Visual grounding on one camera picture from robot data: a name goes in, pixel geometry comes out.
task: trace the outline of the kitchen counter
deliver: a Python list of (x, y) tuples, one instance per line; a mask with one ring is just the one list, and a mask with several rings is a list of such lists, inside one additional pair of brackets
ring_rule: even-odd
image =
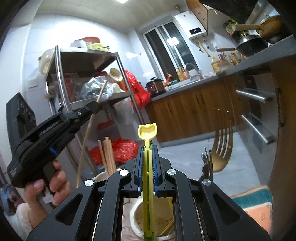
[(192, 83), (185, 84), (185, 85), (175, 88), (171, 91), (167, 91), (164, 94), (161, 94), (159, 96), (152, 98), (151, 101), (156, 101), (158, 99), (178, 93), (180, 91), (184, 91), (184, 90), (190, 89), (192, 87), (202, 85), (202, 84), (211, 82), (213, 80), (217, 80), (217, 79), (223, 78), (225, 76), (235, 74), (240, 71), (243, 71), (243, 70), (246, 70), (246, 69), (261, 65), (261, 64), (265, 64), (265, 63), (268, 63), (270, 61), (273, 61), (273, 60), (276, 60), (279, 58), (292, 56), (295, 54), (296, 54), (296, 39), (291, 35), (291, 36), (279, 41), (278, 43), (273, 44), (270, 47), (262, 50), (261, 52), (253, 55), (249, 59), (242, 61), (240, 64), (238, 64), (237, 66), (235, 66), (231, 69), (228, 69), (216, 76), (206, 78), (203, 80), (199, 80), (199, 81), (193, 81)]

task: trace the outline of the pot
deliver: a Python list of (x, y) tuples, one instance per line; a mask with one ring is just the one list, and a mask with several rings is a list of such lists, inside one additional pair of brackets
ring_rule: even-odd
[(262, 38), (271, 44), (275, 44), (292, 34), (280, 15), (272, 17), (267, 15), (267, 18), (262, 20), (260, 25), (238, 24), (232, 28), (237, 31), (256, 30)]
[(147, 91), (151, 93), (151, 97), (155, 97), (165, 93), (165, 88), (163, 86), (163, 81), (161, 79), (156, 79), (155, 77), (151, 79), (146, 84)]

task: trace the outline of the fork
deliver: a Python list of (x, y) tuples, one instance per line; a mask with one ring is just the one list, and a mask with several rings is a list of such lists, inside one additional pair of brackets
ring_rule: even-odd
[(233, 130), (229, 111), (217, 111), (216, 132), (212, 148), (213, 172), (222, 171), (230, 160), (233, 148)]

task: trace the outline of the screw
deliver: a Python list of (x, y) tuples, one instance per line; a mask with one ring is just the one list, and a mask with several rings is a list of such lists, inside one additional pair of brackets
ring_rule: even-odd
[(176, 172), (176, 170), (175, 169), (169, 169), (169, 170), (167, 170), (167, 174), (169, 174), (169, 175), (175, 175), (177, 172)]
[(123, 169), (123, 170), (121, 170), (121, 171), (119, 172), (119, 174), (122, 175), (122, 176), (126, 176), (126, 175), (128, 174), (128, 170)]
[(212, 184), (212, 182), (211, 182), (209, 179), (204, 179), (204, 180), (202, 180), (202, 183), (203, 183), (203, 185), (205, 185), (205, 186), (209, 186), (209, 185)]
[(86, 180), (84, 182), (84, 185), (87, 186), (87, 187), (90, 187), (94, 184), (94, 181), (92, 179), (89, 179), (89, 180)]

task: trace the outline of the water heater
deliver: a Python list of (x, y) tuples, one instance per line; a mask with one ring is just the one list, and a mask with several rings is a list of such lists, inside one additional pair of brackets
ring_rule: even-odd
[(207, 34), (201, 22), (191, 11), (180, 13), (175, 16), (175, 19), (189, 39), (195, 39), (196, 37)]

